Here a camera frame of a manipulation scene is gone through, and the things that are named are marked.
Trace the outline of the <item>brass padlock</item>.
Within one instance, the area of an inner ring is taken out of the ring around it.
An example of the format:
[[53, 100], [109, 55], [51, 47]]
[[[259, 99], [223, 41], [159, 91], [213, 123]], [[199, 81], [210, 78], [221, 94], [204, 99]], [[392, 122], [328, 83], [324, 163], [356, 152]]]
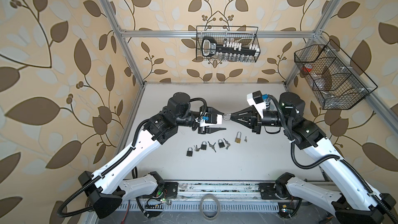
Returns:
[[236, 134], [236, 137], [235, 137], [235, 143], [237, 143], [237, 144], [241, 143], [241, 135], [242, 135], [242, 133], [240, 131], [238, 131]]

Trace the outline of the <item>black padlock with keys middle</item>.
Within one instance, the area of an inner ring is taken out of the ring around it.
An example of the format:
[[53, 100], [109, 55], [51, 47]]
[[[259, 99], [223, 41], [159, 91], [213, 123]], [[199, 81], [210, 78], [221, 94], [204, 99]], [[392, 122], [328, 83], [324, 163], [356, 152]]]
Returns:
[[218, 146], [220, 149], [225, 148], [226, 150], [228, 150], [231, 144], [226, 139], [219, 139]]

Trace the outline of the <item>black padlock with keys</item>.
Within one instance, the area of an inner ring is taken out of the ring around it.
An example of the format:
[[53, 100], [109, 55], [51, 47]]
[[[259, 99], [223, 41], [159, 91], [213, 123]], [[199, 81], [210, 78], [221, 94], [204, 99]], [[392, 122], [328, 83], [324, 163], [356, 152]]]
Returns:
[[209, 146], [214, 152], [216, 152], [215, 145], [216, 143], [211, 144], [210, 142], [203, 141], [200, 150], [207, 150], [207, 147]]
[[225, 148], [226, 150], [228, 150], [231, 144], [226, 139], [219, 139], [218, 146], [220, 149]]
[[201, 149], [198, 147], [198, 145], [194, 145], [194, 147], [189, 147], [186, 156], [187, 157], [192, 157], [194, 152], [199, 152]]

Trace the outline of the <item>black padlock with keys bottom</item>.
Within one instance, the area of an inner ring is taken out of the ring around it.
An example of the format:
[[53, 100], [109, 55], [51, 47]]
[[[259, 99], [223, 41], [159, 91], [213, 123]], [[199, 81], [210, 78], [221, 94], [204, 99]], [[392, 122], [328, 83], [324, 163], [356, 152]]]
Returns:
[[211, 144], [210, 142], [203, 141], [200, 150], [207, 150], [207, 147], [209, 146], [214, 152], [216, 152], [215, 145], [216, 143]]

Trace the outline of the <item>black padlock with keys top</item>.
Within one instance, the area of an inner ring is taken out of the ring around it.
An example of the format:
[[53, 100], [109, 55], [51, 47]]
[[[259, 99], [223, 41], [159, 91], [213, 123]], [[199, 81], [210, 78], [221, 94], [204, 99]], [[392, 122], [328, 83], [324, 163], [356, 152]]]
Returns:
[[198, 147], [198, 145], [194, 145], [194, 147], [189, 147], [186, 156], [187, 157], [192, 157], [194, 152], [199, 152], [201, 149]]

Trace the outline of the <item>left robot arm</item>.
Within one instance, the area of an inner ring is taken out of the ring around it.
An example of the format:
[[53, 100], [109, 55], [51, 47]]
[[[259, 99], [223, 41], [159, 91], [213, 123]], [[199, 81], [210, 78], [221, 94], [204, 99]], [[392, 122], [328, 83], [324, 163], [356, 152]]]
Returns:
[[94, 211], [98, 218], [105, 218], [123, 201], [152, 194], [153, 190], [144, 184], [152, 183], [152, 188], [157, 189], [161, 179], [156, 173], [133, 179], [133, 185], [126, 189], [121, 183], [146, 156], [174, 136], [179, 126], [191, 127], [200, 134], [211, 134], [222, 130], [222, 120], [223, 113], [209, 107], [203, 98], [175, 93], [159, 113], [137, 126], [132, 142], [110, 162], [92, 173], [84, 172], [79, 176], [81, 188], [60, 205], [57, 216], [67, 218]]

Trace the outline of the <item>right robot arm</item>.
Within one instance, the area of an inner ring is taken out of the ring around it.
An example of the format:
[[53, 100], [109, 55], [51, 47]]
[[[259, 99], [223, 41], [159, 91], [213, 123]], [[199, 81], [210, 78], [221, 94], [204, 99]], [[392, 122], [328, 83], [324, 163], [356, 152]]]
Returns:
[[278, 127], [290, 141], [290, 156], [300, 169], [320, 167], [338, 191], [329, 191], [305, 182], [292, 173], [276, 181], [282, 198], [286, 194], [310, 202], [329, 212], [341, 224], [381, 224], [386, 216], [393, 223], [398, 218], [392, 210], [396, 200], [371, 186], [335, 149], [326, 134], [303, 117], [305, 102], [295, 93], [284, 92], [277, 99], [256, 91], [247, 95], [249, 107], [225, 120], [240, 123], [259, 134], [262, 127]]

